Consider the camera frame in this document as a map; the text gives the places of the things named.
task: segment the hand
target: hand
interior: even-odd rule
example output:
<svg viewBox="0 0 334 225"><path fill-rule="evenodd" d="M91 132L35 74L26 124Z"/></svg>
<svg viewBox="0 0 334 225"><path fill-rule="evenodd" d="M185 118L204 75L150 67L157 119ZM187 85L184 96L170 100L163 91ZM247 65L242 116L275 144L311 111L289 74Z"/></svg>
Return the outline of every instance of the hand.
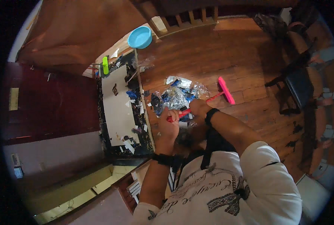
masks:
<svg viewBox="0 0 334 225"><path fill-rule="evenodd" d="M178 136L179 133L179 110L168 110L168 107L165 107L162 111L161 117L158 122L158 128L161 132L161 138L165 141L173 142ZM168 122L167 117L171 116L173 122Z"/></svg>
<svg viewBox="0 0 334 225"><path fill-rule="evenodd" d="M201 117L202 119L205 119L207 117L207 112L212 109L212 107L207 105L206 101L202 99L194 99L189 104L189 107L194 116Z"/></svg>

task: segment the white wall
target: white wall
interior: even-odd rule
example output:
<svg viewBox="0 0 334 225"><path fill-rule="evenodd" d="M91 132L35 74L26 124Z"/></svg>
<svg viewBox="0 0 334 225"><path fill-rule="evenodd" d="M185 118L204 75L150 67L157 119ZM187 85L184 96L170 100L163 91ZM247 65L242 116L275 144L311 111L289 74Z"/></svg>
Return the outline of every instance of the white wall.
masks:
<svg viewBox="0 0 334 225"><path fill-rule="evenodd" d="M119 191L112 189L109 195L94 208L70 223L71 225L119 225L130 224L132 214L125 205Z"/></svg>
<svg viewBox="0 0 334 225"><path fill-rule="evenodd" d="M35 188L71 177L104 157L99 131L8 145L3 147L3 151L12 178L16 179L11 154L17 153L24 172L23 179L30 178L31 183L28 184Z"/></svg>
<svg viewBox="0 0 334 225"><path fill-rule="evenodd" d="M328 202L331 193L320 183L304 176L297 184L298 191L303 200L302 210L311 220L315 221Z"/></svg>
<svg viewBox="0 0 334 225"><path fill-rule="evenodd" d="M28 30L26 28L28 27L30 22L33 20L34 16L37 15L38 11L40 10L40 7L42 5L42 1L43 0L40 0L37 3L37 5L34 7L32 12L30 13L30 15L27 17L26 21L23 23L23 26L21 27L13 45L12 45L10 55L8 56L8 59L7 59L8 62L13 62L14 63L16 61L17 52L22 47L22 44L25 42L26 37L27 37L29 31L31 30L31 27Z"/></svg>

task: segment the blue plastic bowl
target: blue plastic bowl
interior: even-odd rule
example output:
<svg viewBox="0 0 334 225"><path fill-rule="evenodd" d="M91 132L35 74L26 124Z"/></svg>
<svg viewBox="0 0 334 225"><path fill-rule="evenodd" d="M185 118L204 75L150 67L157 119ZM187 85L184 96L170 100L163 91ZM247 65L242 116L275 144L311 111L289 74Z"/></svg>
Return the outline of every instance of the blue plastic bowl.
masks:
<svg viewBox="0 0 334 225"><path fill-rule="evenodd" d="M127 39L131 48L144 49L152 42L152 31L149 27L141 26L134 29Z"/></svg>

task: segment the red scraper handle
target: red scraper handle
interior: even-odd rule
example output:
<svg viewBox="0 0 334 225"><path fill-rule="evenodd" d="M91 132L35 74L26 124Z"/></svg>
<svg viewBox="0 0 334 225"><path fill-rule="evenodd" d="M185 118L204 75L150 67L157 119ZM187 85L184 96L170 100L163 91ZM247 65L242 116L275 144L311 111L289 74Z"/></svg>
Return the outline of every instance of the red scraper handle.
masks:
<svg viewBox="0 0 334 225"><path fill-rule="evenodd" d="M191 112L191 109L184 110L184 111L182 111L182 113L179 115L179 117L181 118L181 117L187 115L187 114L190 113L190 112ZM171 117L171 116L167 117L167 121L168 121L168 122L173 122L173 121L172 121L172 117Z"/></svg>

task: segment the brown curtain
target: brown curtain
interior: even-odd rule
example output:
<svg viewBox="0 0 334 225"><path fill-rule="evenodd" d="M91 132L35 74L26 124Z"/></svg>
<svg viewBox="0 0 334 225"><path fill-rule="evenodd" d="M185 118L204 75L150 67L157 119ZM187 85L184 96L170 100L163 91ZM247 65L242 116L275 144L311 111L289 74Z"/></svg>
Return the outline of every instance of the brown curtain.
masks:
<svg viewBox="0 0 334 225"><path fill-rule="evenodd" d="M17 61L81 75L98 56L144 23L129 0L45 0Z"/></svg>

